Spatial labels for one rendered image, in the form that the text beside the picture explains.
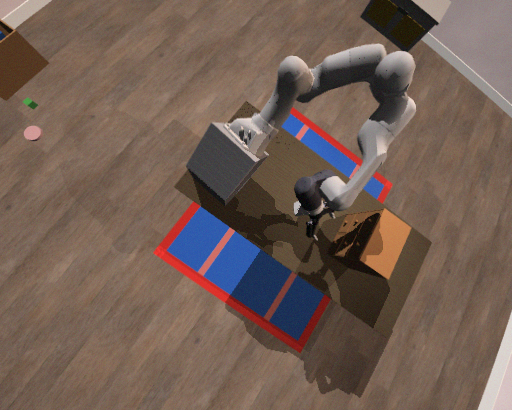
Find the brown wooden drawer with knob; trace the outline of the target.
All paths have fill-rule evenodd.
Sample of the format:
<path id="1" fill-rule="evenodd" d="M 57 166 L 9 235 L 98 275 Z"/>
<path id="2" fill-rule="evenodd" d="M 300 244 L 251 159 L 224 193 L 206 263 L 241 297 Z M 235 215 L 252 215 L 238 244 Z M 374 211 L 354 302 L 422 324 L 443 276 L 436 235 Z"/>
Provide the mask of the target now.
<path id="1" fill-rule="evenodd" d="M 356 214 L 347 215 L 338 233 L 347 233 L 355 216 Z"/>

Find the brown drawer front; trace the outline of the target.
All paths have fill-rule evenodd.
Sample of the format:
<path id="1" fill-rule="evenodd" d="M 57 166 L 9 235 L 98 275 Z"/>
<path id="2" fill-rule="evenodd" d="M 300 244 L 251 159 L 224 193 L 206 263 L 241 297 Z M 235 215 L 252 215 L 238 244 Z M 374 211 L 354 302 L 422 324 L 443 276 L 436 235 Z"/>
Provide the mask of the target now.
<path id="1" fill-rule="evenodd" d="M 357 213 L 348 233 L 358 233 L 366 216 L 367 216 L 368 212 L 364 212 L 364 213 Z"/>
<path id="2" fill-rule="evenodd" d="M 336 254 L 346 234 L 337 234 L 332 245 L 330 246 L 328 253 Z"/>
<path id="3" fill-rule="evenodd" d="M 358 236 L 357 236 L 357 238 L 347 256 L 359 259 L 370 236 L 371 236 L 371 234 L 358 234 Z"/>
<path id="4" fill-rule="evenodd" d="M 347 256 L 356 236 L 357 234 L 347 234 L 342 242 L 344 245 L 341 244 L 337 254 Z"/>
<path id="5" fill-rule="evenodd" d="M 359 233 L 372 233 L 382 211 L 383 210 L 369 212 Z"/>

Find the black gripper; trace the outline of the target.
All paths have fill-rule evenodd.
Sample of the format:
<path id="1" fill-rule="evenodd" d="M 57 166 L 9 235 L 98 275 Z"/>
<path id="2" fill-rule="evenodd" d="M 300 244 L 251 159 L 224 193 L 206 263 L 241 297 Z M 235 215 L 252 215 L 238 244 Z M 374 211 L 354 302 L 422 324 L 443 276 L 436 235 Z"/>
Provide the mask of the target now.
<path id="1" fill-rule="evenodd" d="M 327 203 L 326 203 L 326 204 L 324 204 L 324 207 L 328 207 Z M 324 212 L 324 210 L 325 210 L 325 212 Z M 327 212 L 327 213 L 329 213 L 329 216 L 330 216 L 330 217 L 332 217 L 333 219 L 335 219 L 335 216 L 334 216 L 334 210 L 329 209 L 329 207 L 328 207 L 328 208 L 326 208 L 326 209 L 324 209 L 324 208 L 323 208 L 322 212 L 321 212 L 321 213 L 319 213 L 319 214 L 317 214 L 317 215 L 315 215 L 315 216 L 313 216 L 313 215 L 309 215 L 309 217 L 310 217 L 310 221 L 309 221 L 309 222 L 308 222 L 308 221 L 306 222 L 306 225 L 307 225 L 307 227 L 306 227 L 306 236 L 308 236 L 309 238 L 313 237 L 315 240 L 318 240 L 318 239 L 317 239 L 317 237 L 316 237 L 316 236 L 315 236 L 315 234 L 314 234 L 314 233 L 315 233 L 315 229 L 316 229 L 316 226 L 317 226 L 317 224 L 318 224 L 318 222 L 319 222 L 319 220 L 320 220 L 321 216 L 322 216 L 322 215 L 325 215 L 325 214 L 326 214 L 326 212 Z M 315 221 L 316 221 L 316 222 L 315 222 Z"/>

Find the brown wooden chest of drawers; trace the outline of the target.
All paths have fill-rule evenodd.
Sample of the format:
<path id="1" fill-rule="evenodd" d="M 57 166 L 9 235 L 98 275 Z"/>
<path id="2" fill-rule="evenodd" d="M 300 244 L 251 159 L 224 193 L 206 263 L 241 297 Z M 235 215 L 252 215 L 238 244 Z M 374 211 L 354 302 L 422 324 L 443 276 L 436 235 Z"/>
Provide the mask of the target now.
<path id="1" fill-rule="evenodd" d="M 372 233 L 359 233 L 369 212 L 383 210 L 376 226 Z M 337 234 L 371 234 L 360 258 L 353 258 L 343 255 L 336 255 L 340 257 L 345 257 L 339 262 L 346 266 L 349 269 L 353 269 L 356 271 L 360 271 L 363 273 L 367 273 L 370 275 L 374 275 L 381 278 L 386 278 L 389 280 L 391 273 L 395 267 L 395 264 L 399 258 L 399 255 L 402 251 L 402 248 L 406 242 L 406 239 L 409 235 L 411 227 L 400 220 L 398 217 L 393 215 L 387 209 L 376 209 L 370 211 L 363 211 L 357 213 L 368 212 L 360 230 L 358 233 L 338 233 Z M 356 214 L 357 213 L 350 213 Z M 346 215 L 346 216 L 347 216 Z M 336 234 L 336 235 L 337 235 Z M 345 236 L 346 236 L 345 235 Z M 357 238 L 356 236 L 356 238 Z M 355 240 L 356 240 L 355 238 Z M 355 242 L 354 240 L 354 242 Z M 353 244 L 354 244 L 353 242 Z M 352 246 L 353 246 L 352 244 Z M 351 248 L 352 248 L 351 246 Z M 350 248 L 350 250 L 351 250 Z M 349 250 L 349 252 L 350 252 Z M 349 253 L 348 252 L 348 253 Z"/>

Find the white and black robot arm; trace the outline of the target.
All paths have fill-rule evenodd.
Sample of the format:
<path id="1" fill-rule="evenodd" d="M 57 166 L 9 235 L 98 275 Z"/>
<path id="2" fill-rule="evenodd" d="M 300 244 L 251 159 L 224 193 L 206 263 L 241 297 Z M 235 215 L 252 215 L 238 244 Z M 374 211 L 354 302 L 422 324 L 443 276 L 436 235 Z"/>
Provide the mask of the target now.
<path id="1" fill-rule="evenodd" d="M 358 132 L 362 165 L 347 184 L 326 169 L 301 177 L 294 187 L 295 216 L 317 215 L 326 203 L 331 210 L 347 210 L 386 160 L 390 143 L 414 116 L 416 105 L 407 96 L 415 70 L 413 57 L 404 51 L 386 55 L 381 44 L 363 45 L 328 56 L 313 69 L 299 57 L 288 56 L 278 68 L 275 89 L 260 114 L 223 126 L 244 149 L 260 157 L 290 116 L 295 100 L 308 103 L 328 90 L 356 82 L 371 84 L 373 97 L 382 102 Z"/>

